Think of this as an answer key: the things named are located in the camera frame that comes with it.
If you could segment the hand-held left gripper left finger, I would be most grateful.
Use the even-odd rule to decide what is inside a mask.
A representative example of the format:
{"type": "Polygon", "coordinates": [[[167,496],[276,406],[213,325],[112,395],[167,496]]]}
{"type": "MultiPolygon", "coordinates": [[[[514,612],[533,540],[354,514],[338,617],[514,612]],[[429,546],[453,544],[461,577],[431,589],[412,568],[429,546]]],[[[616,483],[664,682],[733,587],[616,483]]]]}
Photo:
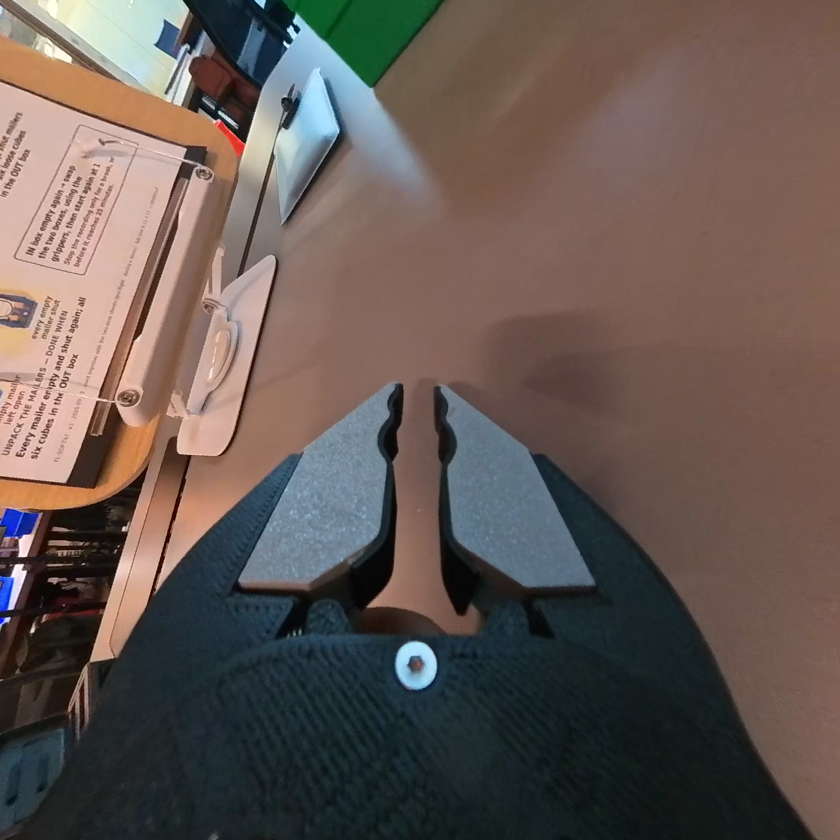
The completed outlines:
{"type": "Polygon", "coordinates": [[[300,454],[255,543],[245,592],[366,607],[393,573],[404,389],[389,382],[300,454]]]}

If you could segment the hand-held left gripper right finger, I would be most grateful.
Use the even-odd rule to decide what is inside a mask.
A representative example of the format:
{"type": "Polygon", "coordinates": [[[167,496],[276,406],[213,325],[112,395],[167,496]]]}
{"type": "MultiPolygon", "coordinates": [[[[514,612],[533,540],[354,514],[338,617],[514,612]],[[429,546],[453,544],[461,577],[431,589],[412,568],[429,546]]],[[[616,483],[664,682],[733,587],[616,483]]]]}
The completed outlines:
{"type": "Polygon", "coordinates": [[[444,587],[459,615],[593,593],[595,578],[537,461],[445,385],[434,389],[444,587]]]}

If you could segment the grey flat pouch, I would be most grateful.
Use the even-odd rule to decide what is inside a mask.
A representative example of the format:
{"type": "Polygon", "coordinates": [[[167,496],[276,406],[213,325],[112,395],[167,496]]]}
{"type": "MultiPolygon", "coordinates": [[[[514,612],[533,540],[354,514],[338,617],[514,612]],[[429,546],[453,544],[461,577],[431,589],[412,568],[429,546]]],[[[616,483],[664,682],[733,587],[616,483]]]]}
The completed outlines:
{"type": "Polygon", "coordinates": [[[328,82],[314,69],[302,88],[301,105],[288,129],[278,129],[274,165],[280,223],[285,224],[341,136],[328,82]]]}

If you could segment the green plastic bin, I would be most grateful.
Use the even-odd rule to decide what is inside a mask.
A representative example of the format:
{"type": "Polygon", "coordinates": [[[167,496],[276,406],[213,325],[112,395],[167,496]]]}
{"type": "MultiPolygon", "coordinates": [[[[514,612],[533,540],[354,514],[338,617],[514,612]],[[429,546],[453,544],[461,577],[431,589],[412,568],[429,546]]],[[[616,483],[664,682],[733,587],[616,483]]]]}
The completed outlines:
{"type": "Polygon", "coordinates": [[[435,15],[441,1],[286,1],[373,88],[435,15]]]}

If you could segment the printed instruction sheet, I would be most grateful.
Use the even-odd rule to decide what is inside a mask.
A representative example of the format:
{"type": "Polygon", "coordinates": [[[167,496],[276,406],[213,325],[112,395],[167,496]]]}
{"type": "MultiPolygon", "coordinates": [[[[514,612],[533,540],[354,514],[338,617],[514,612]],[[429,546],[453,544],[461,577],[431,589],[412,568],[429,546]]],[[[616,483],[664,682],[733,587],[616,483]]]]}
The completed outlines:
{"type": "Polygon", "coordinates": [[[2,478],[93,488],[91,432],[175,189],[207,150],[2,82],[2,478]]]}

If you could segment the instruction sheet on stand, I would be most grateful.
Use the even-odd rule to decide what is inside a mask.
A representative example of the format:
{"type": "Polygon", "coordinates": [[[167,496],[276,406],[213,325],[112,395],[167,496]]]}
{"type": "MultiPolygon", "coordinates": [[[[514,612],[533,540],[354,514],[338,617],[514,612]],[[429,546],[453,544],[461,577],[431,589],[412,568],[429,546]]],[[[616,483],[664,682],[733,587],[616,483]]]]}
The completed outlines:
{"type": "Polygon", "coordinates": [[[91,432],[113,434],[96,486],[1,481],[2,507],[54,511],[84,507],[125,488],[147,466],[165,416],[180,423],[181,455],[217,456],[230,444],[277,261],[223,287],[222,232],[238,174],[230,142],[203,118],[118,81],[50,59],[2,38],[2,82],[124,128],[182,145],[206,160],[175,189],[143,272],[91,432]]]}

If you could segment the row of blue bins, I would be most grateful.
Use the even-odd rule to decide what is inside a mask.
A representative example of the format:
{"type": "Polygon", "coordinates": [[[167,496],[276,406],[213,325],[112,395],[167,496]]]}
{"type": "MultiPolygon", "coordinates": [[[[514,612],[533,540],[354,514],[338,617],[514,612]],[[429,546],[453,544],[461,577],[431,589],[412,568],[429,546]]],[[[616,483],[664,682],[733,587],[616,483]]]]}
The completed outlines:
{"type": "Polygon", "coordinates": [[[36,531],[41,515],[6,509],[2,514],[1,531],[1,611],[14,609],[24,588],[26,563],[35,555],[36,531]]]}

